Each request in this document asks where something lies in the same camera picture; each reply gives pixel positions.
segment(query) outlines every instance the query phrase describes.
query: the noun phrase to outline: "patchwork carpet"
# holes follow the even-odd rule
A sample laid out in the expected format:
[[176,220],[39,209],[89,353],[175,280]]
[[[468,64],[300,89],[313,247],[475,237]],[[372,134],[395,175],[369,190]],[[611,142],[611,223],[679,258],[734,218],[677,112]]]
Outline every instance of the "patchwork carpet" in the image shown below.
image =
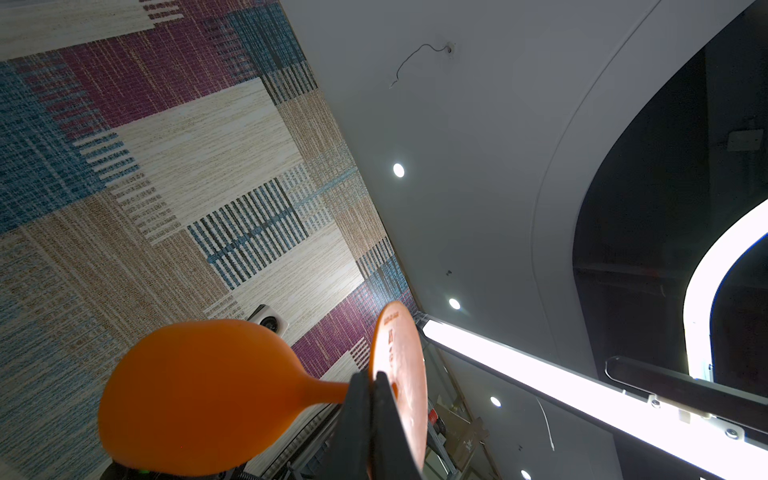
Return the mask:
[[[266,303],[310,374],[344,379],[366,364],[387,302],[415,312],[278,3],[9,5],[0,478],[98,478],[101,390],[163,325],[244,319]],[[249,470],[262,473],[314,412]]]

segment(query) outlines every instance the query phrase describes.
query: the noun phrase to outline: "white camera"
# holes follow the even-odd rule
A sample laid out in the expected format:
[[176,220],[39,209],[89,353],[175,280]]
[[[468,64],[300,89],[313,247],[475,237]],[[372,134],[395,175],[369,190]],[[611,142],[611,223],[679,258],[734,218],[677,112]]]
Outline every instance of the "white camera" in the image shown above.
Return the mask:
[[259,308],[257,308],[255,312],[250,314],[247,321],[265,326],[280,336],[285,334],[289,325],[288,322],[283,319],[283,317],[278,315],[276,311],[272,310],[271,306],[264,305],[263,303],[259,305]]

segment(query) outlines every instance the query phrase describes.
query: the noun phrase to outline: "light bar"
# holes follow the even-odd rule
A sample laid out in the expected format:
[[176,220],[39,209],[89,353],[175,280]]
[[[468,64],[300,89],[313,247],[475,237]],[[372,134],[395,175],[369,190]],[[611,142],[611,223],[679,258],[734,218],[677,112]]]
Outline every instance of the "light bar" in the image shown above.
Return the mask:
[[601,382],[447,323],[429,320],[423,332],[435,343],[726,480],[765,477],[766,450],[729,439],[704,420],[688,424],[676,415],[660,415],[646,402]]
[[768,233],[768,200],[741,217],[707,251],[685,291],[683,326],[688,375],[713,381],[710,317],[715,296],[731,267]]

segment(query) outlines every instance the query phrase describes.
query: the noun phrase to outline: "cardboard box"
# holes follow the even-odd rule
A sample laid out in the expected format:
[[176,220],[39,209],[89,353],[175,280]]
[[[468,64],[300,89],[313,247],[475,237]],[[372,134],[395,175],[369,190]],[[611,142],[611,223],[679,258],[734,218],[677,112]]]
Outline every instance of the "cardboard box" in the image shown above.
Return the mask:
[[445,450],[456,468],[463,471],[469,465],[480,441],[488,437],[488,430],[483,429],[480,417],[467,422],[441,405],[436,405],[435,411],[445,423]]

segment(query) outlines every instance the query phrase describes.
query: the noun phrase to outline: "orange spoon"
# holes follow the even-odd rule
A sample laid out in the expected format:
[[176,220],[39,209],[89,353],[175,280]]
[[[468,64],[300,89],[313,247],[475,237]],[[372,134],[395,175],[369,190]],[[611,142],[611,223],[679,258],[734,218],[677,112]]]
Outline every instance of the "orange spoon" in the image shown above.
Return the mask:
[[[421,467],[424,358],[413,319],[400,302],[387,305],[376,324],[371,378],[379,370],[393,382]],[[107,453],[127,467],[211,475],[263,452],[306,407],[342,403],[347,387],[309,376],[288,344],[255,323],[175,323],[143,338],[118,363],[101,397],[99,436]]]

